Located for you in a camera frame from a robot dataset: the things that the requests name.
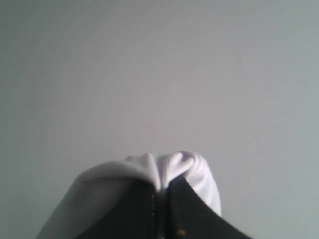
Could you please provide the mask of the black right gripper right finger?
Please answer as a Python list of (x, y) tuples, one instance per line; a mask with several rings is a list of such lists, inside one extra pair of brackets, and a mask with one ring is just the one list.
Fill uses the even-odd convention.
[(170, 182), (167, 197), (166, 239), (250, 238), (210, 209), (183, 176)]

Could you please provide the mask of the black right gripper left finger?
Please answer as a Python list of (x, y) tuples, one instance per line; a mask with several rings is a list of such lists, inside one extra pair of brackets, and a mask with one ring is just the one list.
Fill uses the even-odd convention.
[(75, 181), (41, 229), (43, 239), (158, 239), (156, 191), (136, 179)]

